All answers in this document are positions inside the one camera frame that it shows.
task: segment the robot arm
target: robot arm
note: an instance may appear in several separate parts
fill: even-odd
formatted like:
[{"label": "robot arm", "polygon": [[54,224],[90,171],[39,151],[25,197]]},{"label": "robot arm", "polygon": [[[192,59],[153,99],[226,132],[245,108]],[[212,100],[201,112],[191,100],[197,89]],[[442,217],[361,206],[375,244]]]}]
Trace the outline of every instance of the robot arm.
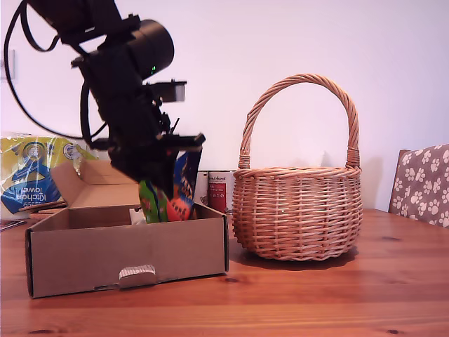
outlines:
[{"label": "robot arm", "polygon": [[[186,82],[142,84],[173,60],[174,46],[167,30],[156,21],[141,21],[137,15],[122,19],[114,0],[25,0],[18,12],[32,45],[27,4],[56,29],[63,44],[80,54],[72,66],[78,67],[84,77],[83,139],[91,148],[107,150],[112,166],[136,181],[150,179],[170,197],[178,152],[200,150],[205,138],[202,134],[174,135],[168,115],[160,110],[162,102],[183,100]],[[103,35],[105,42],[96,51],[88,53],[80,47],[81,43]],[[13,89],[11,79],[8,82]],[[109,127],[108,139],[92,139],[88,125],[89,92]]]}]

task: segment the cardboard box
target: cardboard box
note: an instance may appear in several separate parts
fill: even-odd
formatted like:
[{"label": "cardboard box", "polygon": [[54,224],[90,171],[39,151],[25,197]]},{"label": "cardboard box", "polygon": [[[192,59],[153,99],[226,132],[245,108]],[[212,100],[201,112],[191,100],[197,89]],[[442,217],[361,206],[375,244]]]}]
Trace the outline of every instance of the cardboard box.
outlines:
[{"label": "cardboard box", "polygon": [[228,271],[226,217],[195,205],[197,220],[131,225],[138,185],[108,161],[51,170],[69,208],[26,231],[33,298],[120,289]]}]

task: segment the basket handle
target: basket handle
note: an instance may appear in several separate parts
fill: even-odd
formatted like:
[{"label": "basket handle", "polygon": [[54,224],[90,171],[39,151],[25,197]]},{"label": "basket handle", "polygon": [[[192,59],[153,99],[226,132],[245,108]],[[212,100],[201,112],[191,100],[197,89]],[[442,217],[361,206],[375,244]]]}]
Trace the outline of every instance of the basket handle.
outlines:
[{"label": "basket handle", "polygon": [[254,123],[260,110],[267,104],[267,102],[282,89],[285,89],[293,84],[298,83],[315,83],[329,89],[338,99],[343,103],[344,108],[348,114],[349,122],[349,140],[348,140],[348,155],[346,167],[356,168],[360,166],[360,156],[358,154],[358,118],[354,103],[348,94],[343,91],[333,81],[316,74],[297,74],[283,79],[274,84],[270,89],[260,96],[259,100],[254,104],[251,111],[246,118],[245,129],[243,130],[243,140],[240,146],[239,168],[250,168],[250,145],[251,135],[253,134]]}]

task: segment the tin can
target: tin can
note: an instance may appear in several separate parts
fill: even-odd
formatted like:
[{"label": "tin can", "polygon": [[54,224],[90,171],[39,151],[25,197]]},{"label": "tin can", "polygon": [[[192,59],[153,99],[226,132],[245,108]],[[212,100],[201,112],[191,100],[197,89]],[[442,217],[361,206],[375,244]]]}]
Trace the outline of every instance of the tin can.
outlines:
[{"label": "tin can", "polygon": [[232,213],[234,171],[210,171],[208,180],[208,206],[222,213]]},{"label": "tin can", "polygon": [[195,204],[208,205],[208,172],[198,171],[195,185]]}]

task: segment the red can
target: red can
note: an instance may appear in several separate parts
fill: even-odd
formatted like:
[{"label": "red can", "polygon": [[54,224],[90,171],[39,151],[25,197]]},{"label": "red can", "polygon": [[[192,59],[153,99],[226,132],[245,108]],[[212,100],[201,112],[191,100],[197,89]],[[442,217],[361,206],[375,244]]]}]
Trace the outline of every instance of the red can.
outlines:
[{"label": "red can", "polygon": [[208,206],[222,213],[232,213],[234,172],[210,171],[208,180]]}]

